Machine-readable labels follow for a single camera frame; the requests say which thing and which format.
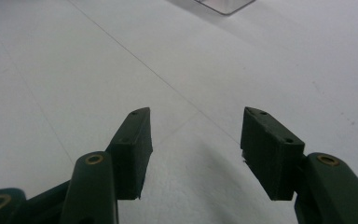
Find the white floor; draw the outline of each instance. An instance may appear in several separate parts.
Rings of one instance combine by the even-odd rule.
[[[358,1],[0,0],[0,189],[69,179],[145,106],[155,151],[121,223],[296,223],[243,163],[243,109],[358,174]]]

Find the white table surface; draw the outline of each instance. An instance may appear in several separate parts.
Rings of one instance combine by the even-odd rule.
[[[296,223],[243,163],[243,109],[358,174],[358,1],[0,0],[0,189],[69,179],[145,106],[155,151],[120,223]]]

